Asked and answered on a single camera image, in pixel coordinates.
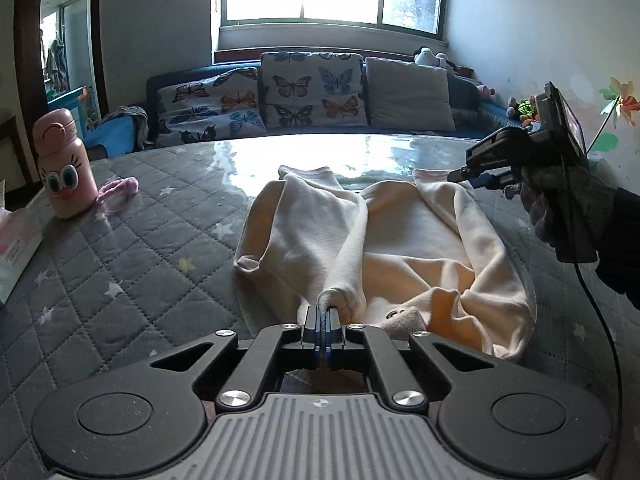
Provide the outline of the dark gloved right hand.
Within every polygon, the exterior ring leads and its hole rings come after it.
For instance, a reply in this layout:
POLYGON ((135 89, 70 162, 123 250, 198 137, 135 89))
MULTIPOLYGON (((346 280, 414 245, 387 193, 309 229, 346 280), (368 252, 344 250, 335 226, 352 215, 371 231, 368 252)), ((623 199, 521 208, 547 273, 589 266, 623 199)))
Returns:
POLYGON ((536 237, 562 263, 593 263, 615 190, 582 166, 521 169, 521 201, 536 237))

